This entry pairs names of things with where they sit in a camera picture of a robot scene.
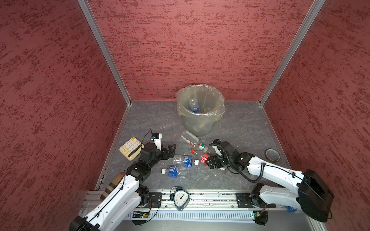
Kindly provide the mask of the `blue label bottle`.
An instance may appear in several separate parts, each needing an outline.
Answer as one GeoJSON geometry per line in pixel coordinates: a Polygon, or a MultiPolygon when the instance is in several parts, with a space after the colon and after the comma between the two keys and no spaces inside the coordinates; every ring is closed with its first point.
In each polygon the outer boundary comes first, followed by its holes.
{"type": "Polygon", "coordinates": [[[190,111],[198,114],[200,112],[198,100],[196,98],[191,98],[188,102],[190,111]]]}
{"type": "Polygon", "coordinates": [[[186,167],[169,166],[168,168],[163,168],[161,174],[169,178],[186,178],[190,175],[190,171],[186,167]]]}
{"type": "Polygon", "coordinates": [[[175,156],[172,159],[172,162],[178,166],[181,167],[193,167],[193,166],[198,166],[199,165],[199,160],[191,157],[191,156],[175,156]]]}

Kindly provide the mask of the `green cap slim bottle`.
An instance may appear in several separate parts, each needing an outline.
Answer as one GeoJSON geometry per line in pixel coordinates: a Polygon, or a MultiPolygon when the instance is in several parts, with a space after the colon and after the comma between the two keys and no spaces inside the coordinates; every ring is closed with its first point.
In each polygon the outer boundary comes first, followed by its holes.
{"type": "Polygon", "coordinates": [[[180,137],[190,146],[192,146],[193,148],[198,148],[200,151],[206,153],[209,149],[205,142],[201,141],[197,136],[187,130],[184,130],[180,137]]]}

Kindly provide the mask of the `red label bottle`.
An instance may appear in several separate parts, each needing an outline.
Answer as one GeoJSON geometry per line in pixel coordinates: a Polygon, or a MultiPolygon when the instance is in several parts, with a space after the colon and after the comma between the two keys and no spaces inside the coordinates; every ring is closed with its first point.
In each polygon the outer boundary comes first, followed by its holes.
{"type": "Polygon", "coordinates": [[[195,149],[191,149],[190,153],[192,154],[192,161],[193,164],[198,166],[199,164],[205,164],[206,165],[206,160],[210,157],[209,154],[204,153],[204,154],[198,154],[195,149]]]}

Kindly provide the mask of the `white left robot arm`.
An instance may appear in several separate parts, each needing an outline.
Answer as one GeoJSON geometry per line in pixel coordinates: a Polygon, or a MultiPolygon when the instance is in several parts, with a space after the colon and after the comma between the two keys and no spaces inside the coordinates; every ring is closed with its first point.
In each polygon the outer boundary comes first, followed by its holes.
{"type": "Polygon", "coordinates": [[[148,188],[142,183],[150,176],[156,164],[174,158],[175,150],[175,144],[160,150],[154,143],[145,144],[140,151],[140,158],[127,168],[116,188],[85,217],[75,217],[69,230],[115,230],[129,212],[148,203],[148,188]]]}

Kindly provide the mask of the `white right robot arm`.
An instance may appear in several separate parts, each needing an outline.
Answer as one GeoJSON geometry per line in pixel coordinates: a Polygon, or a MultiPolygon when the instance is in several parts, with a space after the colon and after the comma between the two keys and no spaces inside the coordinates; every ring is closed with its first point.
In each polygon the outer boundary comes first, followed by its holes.
{"type": "Polygon", "coordinates": [[[255,184],[249,196],[253,206],[289,206],[302,210],[319,222],[332,218],[334,193],[315,171],[301,172],[280,167],[251,153],[240,153],[227,141],[214,140],[210,146],[216,154],[206,159],[209,168],[230,168],[233,173],[255,184]]]}

